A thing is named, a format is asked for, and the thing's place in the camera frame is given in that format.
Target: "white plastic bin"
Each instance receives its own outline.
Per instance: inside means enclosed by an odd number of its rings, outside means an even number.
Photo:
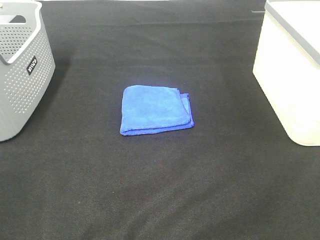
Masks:
[[[41,7],[31,0],[1,1],[0,15],[23,16],[25,23],[0,23],[0,141],[20,132],[55,70]]]
[[[288,136],[320,146],[320,1],[267,0],[253,73]]]

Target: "towel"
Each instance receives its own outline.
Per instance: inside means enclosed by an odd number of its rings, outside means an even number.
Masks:
[[[194,125],[188,93],[143,85],[129,86],[123,92],[122,135],[157,134]]]

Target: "black tablecloth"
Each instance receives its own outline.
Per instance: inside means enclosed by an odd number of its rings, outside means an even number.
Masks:
[[[56,61],[0,143],[1,240],[315,240],[320,149],[252,68],[263,0],[44,2]],[[120,135],[125,87],[189,93],[195,127]]]

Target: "basket handle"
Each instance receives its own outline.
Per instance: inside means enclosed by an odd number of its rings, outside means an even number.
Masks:
[[[272,6],[272,2],[301,2],[301,1],[319,1],[319,0],[266,0],[265,10],[267,10],[283,28],[297,41],[298,44],[320,65],[320,53],[288,23],[280,13]]]
[[[12,64],[27,48],[31,41],[35,38],[41,29],[41,13],[40,9],[42,4],[37,1],[31,0],[17,0],[12,2],[12,0],[0,0],[2,7],[0,7],[0,15],[21,15],[25,18],[25,24],[28,24],[33,29],[30,37],[25,41],[21,48],[8,60],[6,61],[2,56],[0,56],[0,61],[4,64]],[[3,26],[21,25],[21,23],[5,23],[1,24]]]

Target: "perforated basket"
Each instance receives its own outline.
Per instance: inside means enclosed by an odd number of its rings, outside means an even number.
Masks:
[[[0,15],[25,23],[0,23],[0,141],[20,132],[45,93],[55,70],[36,1],[1,1]]]

